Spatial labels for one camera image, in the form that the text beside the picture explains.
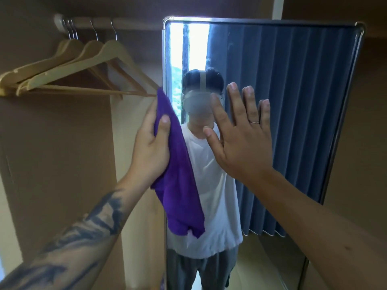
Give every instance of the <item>vr headset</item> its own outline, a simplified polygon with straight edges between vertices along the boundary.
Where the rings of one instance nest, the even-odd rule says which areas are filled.
[[[206,84],[206,72],[200,71],[200,88],[186,89],[181,94],[181,103],[188,114],[205,115],[211,114],[211,94],[215,93],[223,107],[225,102],[220,90],[211,89]]]

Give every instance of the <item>white t-shirt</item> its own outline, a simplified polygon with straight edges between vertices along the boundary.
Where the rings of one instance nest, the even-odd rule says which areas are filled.
[[[204,212],[206,231],[197,239],[191,234],[177,236],[168,228],[167,248],[189,258],[209,258],[234,248],[243,240],[235,179],[220,168],[206,139],[194,136],[187,124],[183,124],[181,129]],[[215,123],[214,131],[219,137]]]

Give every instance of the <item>tattooed arm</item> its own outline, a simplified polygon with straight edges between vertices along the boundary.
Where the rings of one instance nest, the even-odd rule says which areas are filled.
[[[30,263],[10,273],[0,290],[90,289],[116,242],[122,227],[143,193],[162,174],[169,161],[169,118],[156,120],[154,101],[138,130],[127,174],[90,214],[47,244]]]

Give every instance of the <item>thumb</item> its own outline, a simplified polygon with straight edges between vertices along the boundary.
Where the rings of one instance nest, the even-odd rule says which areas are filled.
[[[225,156],[225,151],[223,150],[222,143],[220,142],[217,134],[212,128],[207,126],[203,128],[203,132],[207,137],[207,142],[212,152],[214,153],[215,160],[218,162],[220,166],[222,166],[222,163],[224,162],[226,156]]]
[[[168,115],[163,115],[159,121],[159,127],[157,129],[156,144],[168,146],[168,137],[171,129],[171,120]]]

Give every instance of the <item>forearm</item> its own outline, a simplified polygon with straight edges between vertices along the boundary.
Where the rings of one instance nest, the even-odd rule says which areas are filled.
[[[55,238],[2,283],[5,289],[89,289],[147,187],[128,173],[82,220]]]
[[[311,200],[278,172],[249,188],[332,289],[385,287],[385,243]]]

